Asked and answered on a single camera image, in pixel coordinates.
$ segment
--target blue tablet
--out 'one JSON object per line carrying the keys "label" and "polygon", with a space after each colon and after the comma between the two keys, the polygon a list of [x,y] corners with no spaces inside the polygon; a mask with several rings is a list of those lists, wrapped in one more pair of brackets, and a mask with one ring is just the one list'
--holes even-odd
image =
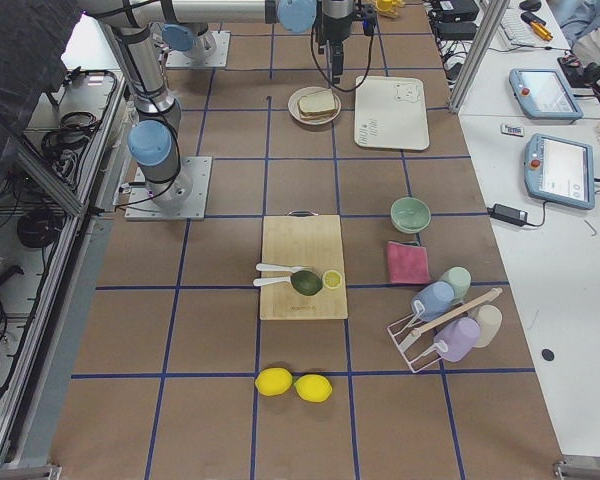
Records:
{"label": "blue tablet", "polygon": [[529,195],[586,210],[595,206],[591,145],[537,133],[525,157]]}
{"label": "blue tablet", "polygon": [[574,122],[583,117],[567,80],[557,70],[515,68],[509,73],[509,83],[529,118]]}

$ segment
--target wooden stick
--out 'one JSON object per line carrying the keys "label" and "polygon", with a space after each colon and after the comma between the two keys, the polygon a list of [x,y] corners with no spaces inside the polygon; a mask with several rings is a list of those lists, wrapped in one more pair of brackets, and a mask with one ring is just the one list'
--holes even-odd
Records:
{"label": "wooden stick", "polygon": [[409,335],[414,335],[416,337],[420,337],[420,335],[422,335],[424,332],[427,332],[433,328],[436,328],[438,325],[443,324],[447,320],[451,320],[453,317],[456,317],[461,313],[471,310],[473,307],[477,307],[478,305],[480,305],[482,303],[491,302],[491,301],[495,300],[496,298],[498,298],[498,296],[501,293],[502,293],[501,288],[492,288],[484,295],[480,295],[478,298],[474,298],[470,302],[467,302],[463,305],[460,305],[459,307],[454,308],[450,312],[445,313],[444,315],[436,318],[435,320],[430,321],[429,323],[427,323],[421,327],[414,328],[413,330],[411,330],[411,332],[409,332]]}

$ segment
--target pink cloth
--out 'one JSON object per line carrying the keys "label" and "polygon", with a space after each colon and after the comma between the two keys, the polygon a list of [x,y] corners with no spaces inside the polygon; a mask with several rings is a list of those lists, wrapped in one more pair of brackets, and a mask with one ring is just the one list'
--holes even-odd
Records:
{"label": "pink cloth", "polygon": [[387,263],[391,283],[423,284],[431,281],[425,247],[388,242]]}

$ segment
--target wooden cutting board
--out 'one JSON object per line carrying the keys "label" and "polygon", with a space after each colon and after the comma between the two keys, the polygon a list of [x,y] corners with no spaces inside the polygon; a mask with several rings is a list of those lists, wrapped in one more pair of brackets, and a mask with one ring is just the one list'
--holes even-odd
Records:
{"label": "wooden cutting board", "polygon": [[[342,275],[340,288],[335,290],[323,288],[311,297],[299,294],[287,282],[261,287],[260,318],[262,320],[347,318],[342,231],[338,215],[265,217],[262,261],[277,265],[309,266],[320,277],[327,270],[337,270]],[[263,277],[280,275],[289,274],[262,273]]]}

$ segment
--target bread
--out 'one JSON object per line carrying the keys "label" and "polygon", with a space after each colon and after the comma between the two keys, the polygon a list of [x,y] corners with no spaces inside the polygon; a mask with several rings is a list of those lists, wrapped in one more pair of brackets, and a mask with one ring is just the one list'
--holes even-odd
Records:
{"label": "bread", "polygon": [[336,99],[329,89],[310,93],[298,99],[298,111],[305,119],[329,117],[338,111]]}

